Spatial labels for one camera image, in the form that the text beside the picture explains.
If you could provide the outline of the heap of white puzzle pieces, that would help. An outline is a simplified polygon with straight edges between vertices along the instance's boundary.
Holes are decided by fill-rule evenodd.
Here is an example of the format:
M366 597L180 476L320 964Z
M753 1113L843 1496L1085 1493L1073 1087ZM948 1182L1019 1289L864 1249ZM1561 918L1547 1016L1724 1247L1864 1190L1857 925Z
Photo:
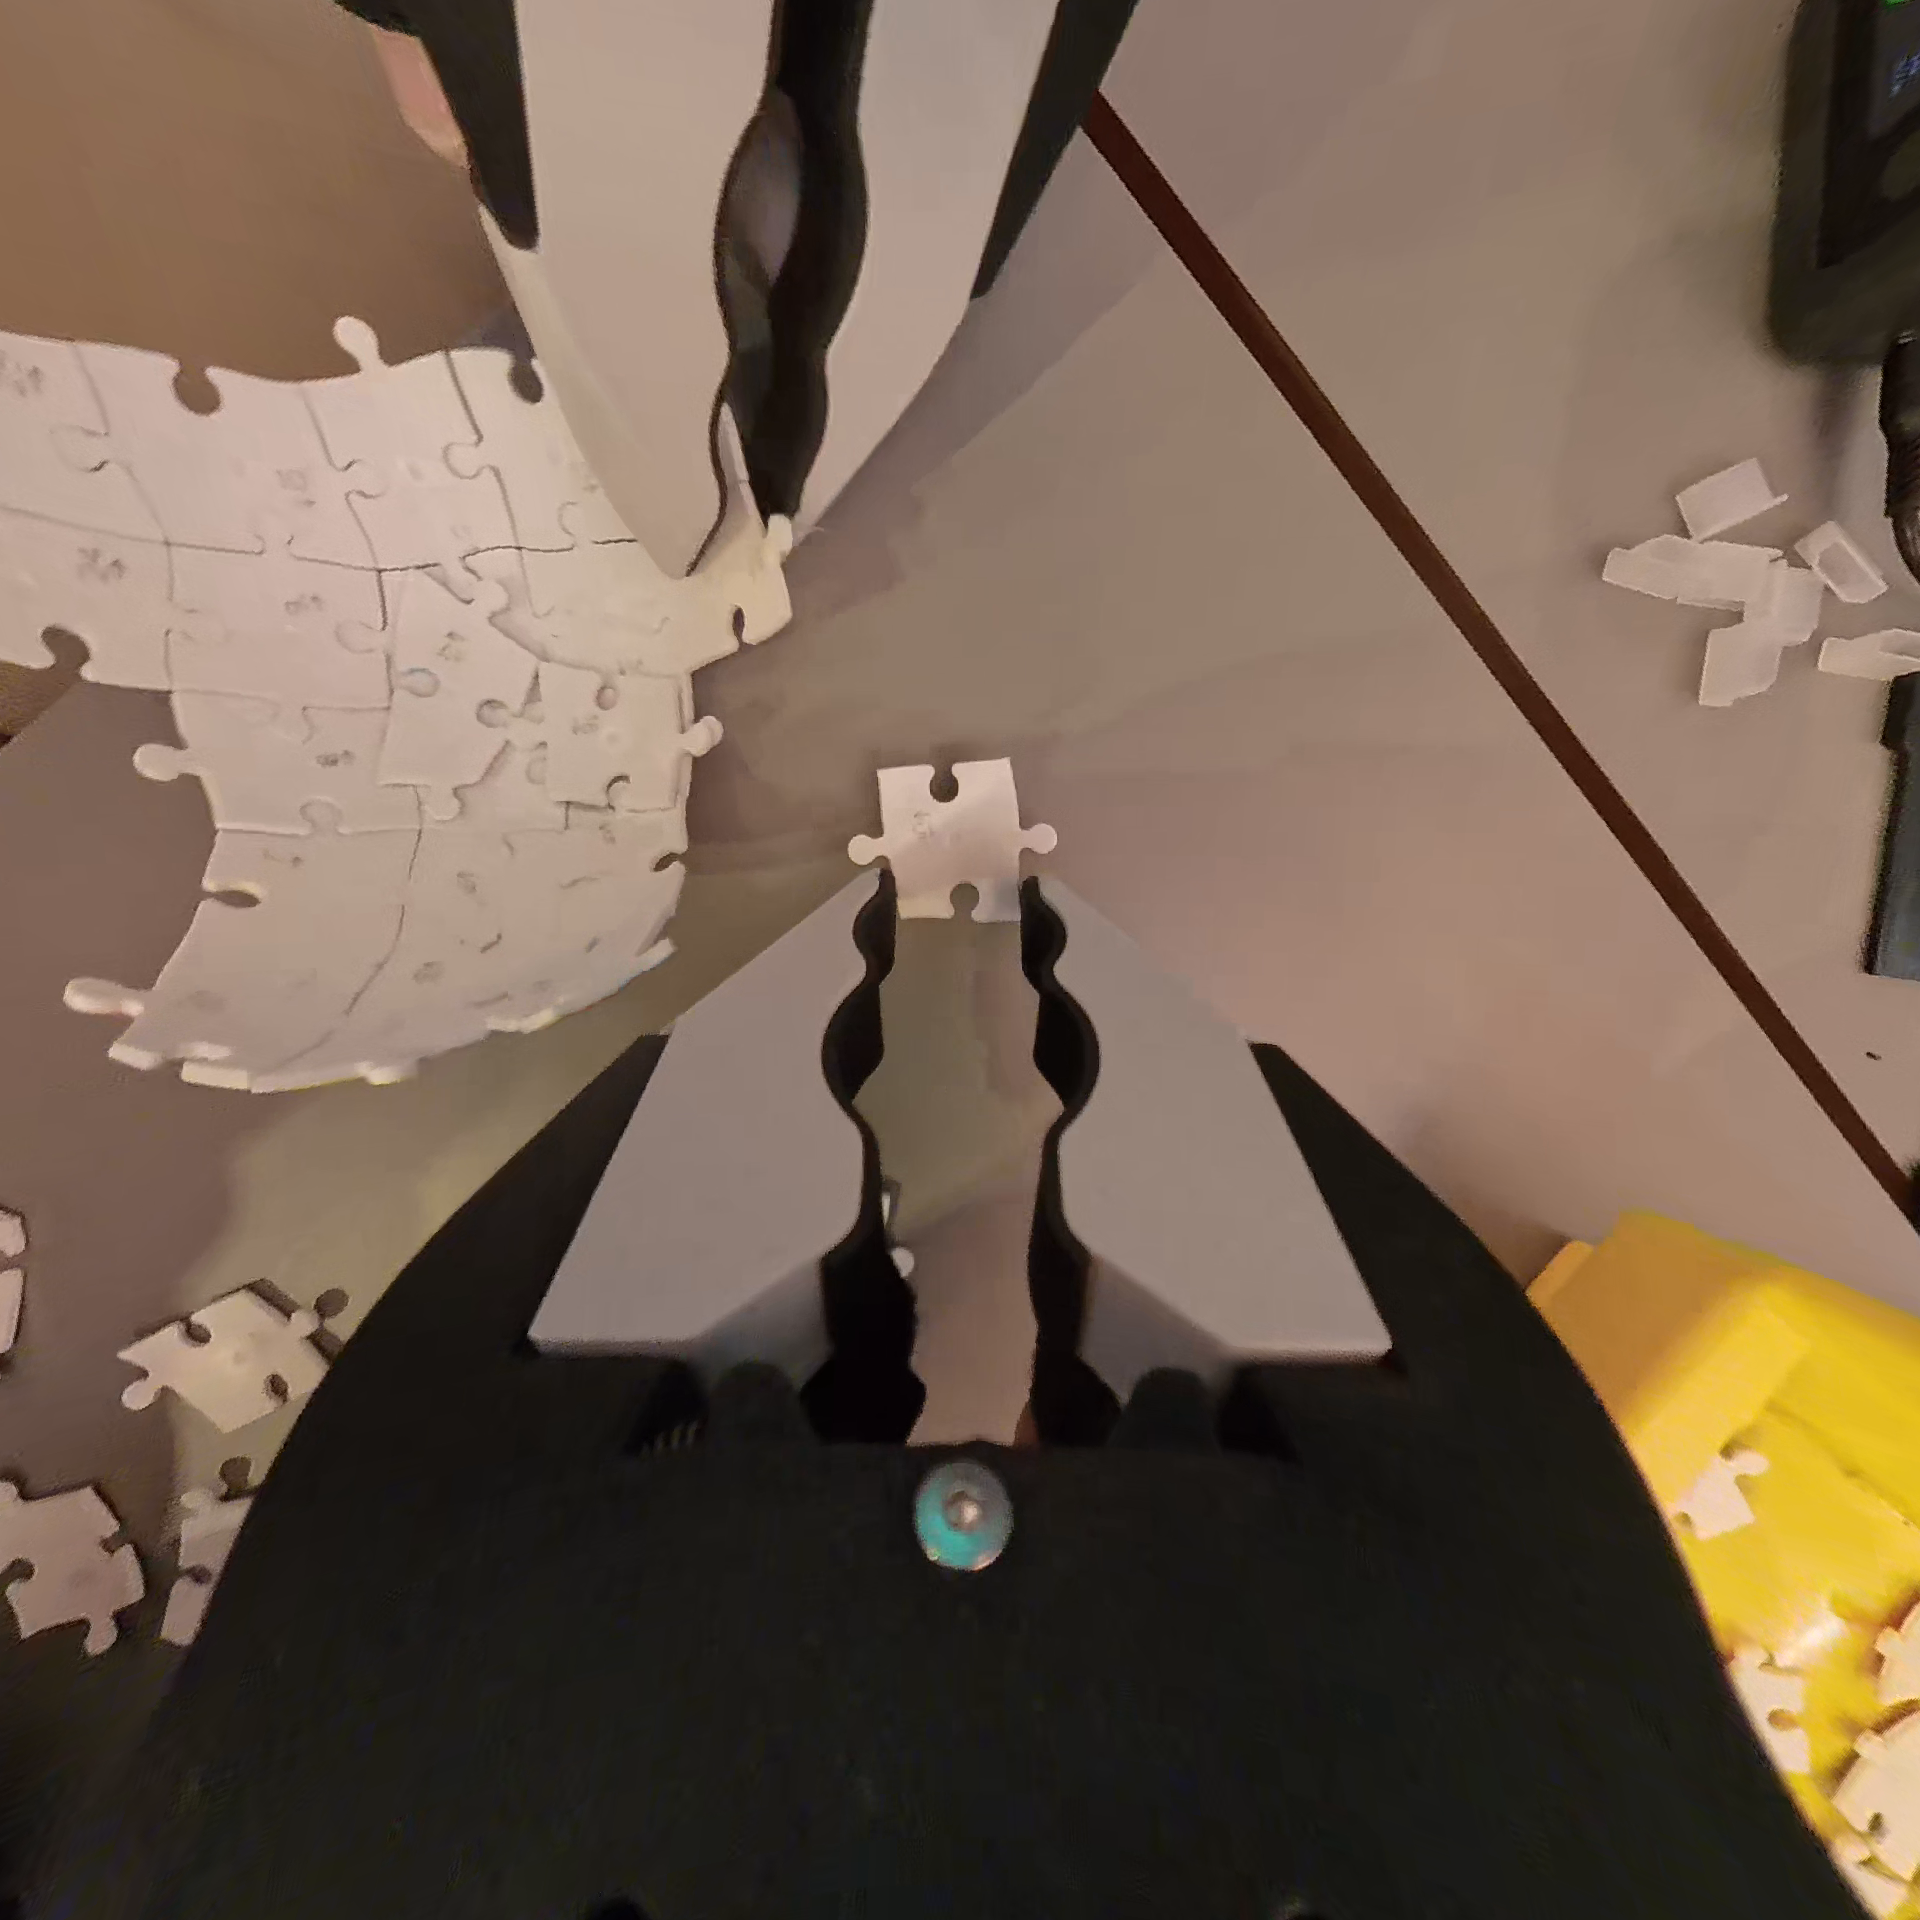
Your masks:
M1765 1420L1672 1532L1722 1663L1867 1914L1915 1914L1915 1520L1810 1428Z

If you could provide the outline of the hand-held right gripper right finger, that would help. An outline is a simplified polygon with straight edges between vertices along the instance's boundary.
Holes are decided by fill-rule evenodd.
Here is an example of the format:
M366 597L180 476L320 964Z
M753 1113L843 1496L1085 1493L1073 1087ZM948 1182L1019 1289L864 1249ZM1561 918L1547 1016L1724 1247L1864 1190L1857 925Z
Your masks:
M1241 1369L1390 1351L1253 1042L1059 880L1021 889L1061 1247L1091 1369Z

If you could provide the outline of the partly built white puzzle ball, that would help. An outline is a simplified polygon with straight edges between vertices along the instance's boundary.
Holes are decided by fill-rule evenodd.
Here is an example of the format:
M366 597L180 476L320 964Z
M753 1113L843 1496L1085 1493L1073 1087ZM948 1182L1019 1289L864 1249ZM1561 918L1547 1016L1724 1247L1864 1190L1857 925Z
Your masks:
M790 616L730 415L718 532L668 573L505 351L334 336L352 373L216 368L209 414L164 354L3 343L4 662L62 633L163 695L134 769L212 826L155 981L64 1002L189 1085L394 1084L659 968L722 737L693 681Z

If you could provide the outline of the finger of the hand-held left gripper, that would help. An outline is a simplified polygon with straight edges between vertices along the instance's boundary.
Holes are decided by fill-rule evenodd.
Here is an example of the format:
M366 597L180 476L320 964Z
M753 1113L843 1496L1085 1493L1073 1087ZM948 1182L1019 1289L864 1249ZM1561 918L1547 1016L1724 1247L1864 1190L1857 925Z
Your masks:
M801 202L768 298L757 497L818 519L964 317L1053 5L801 1L774 25Z
M770 73L768 1L515 6L537 242L491 236L592 477L669 578L728 509L718 226Z

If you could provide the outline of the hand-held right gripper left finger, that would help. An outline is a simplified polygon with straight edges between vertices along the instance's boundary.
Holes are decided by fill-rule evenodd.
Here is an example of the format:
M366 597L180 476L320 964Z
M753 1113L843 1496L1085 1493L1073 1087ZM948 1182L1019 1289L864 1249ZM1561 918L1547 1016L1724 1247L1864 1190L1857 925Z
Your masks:
M858 1113L896 925L891 872L864 871L669 1025L536 1312L539 1352L900 1348L877 1142Z

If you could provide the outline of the black charger cube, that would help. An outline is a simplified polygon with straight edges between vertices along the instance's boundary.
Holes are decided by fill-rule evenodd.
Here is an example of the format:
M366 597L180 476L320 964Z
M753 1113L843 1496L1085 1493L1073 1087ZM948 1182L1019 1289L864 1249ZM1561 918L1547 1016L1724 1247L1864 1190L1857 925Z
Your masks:
M1877 366L1917 325L1917 5L1804 1L1787 38L1766 336Z

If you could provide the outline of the wooden-edged white table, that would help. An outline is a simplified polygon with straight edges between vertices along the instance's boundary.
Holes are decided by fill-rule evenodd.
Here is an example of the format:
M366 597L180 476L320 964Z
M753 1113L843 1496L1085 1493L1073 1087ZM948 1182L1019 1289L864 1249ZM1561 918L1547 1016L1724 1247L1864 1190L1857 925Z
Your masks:
M1857 972L1877 689L1792 646L1694 700L1733 613L1600 581L1758 455L1830 505L1830 394L1762 343L1792 5L1140 5L1115 156L1234 270L1385 492L1390 557L1286 541L1299 756L1234 992L1528 1264L1630 1209L1915 1301L1915 988Z

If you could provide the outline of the person's left hand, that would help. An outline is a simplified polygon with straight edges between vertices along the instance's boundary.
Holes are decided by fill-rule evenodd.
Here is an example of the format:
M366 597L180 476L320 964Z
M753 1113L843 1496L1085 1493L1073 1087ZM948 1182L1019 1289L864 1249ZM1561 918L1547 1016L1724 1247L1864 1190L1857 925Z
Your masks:
M368 31L401 121L430 153L464 170L469 161L464 132L420 38L379 25L371 25Z

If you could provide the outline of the black mat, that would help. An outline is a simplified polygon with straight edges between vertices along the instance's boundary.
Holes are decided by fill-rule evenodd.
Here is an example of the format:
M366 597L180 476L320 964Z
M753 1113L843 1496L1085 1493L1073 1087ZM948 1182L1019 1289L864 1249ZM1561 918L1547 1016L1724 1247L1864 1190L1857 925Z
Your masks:
M1884 710L1889 807L1864 938L1864 972L1917 981L1917 677L1896 678Z

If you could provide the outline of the pile of clear plastic caps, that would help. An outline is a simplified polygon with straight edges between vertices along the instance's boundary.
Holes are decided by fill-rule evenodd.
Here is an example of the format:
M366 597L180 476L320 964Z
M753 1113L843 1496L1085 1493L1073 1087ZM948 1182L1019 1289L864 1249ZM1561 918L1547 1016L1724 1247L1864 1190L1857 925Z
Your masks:
M1816 670L1840 681L1915 689L1915 616L1838 633L1833 613L1878 607L1892 559L1835 519L1787 543L1744 529L1787 505L1766 468L1747 460L1677 492L1677 529L1614 546L1600 581L1650 601L1713 614L1700 641L1696 703L1726 710L1769 693L1790 656L1816 646Z

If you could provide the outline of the single white puzzle piece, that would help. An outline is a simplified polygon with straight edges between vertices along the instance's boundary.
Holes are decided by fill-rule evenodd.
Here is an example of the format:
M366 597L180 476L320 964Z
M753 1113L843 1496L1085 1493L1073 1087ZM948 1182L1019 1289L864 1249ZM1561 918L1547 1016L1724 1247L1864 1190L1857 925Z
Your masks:
M948 921L958 886L973 892L977 924L1019 921L1021 856L1057 850L1057 830L1024 822L1009 758L958 760L947 800L933 777L930 762L877 767L881 832L852 837L851 862L885 862L900 921Z

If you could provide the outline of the yellow plastic bin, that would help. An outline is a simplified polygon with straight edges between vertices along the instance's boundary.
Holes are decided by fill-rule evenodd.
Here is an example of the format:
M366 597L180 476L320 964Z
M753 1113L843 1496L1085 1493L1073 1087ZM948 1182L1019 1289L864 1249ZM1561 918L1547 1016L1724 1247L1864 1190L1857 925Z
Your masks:
M1696 1528L1726 1528L1707 1514L1724 1453L1787 1420L1915 1520L1917 1558L1915 1314L1653 1213L1565 1244L1528 1296L1614 1416L1672 1535L1684 1506Z

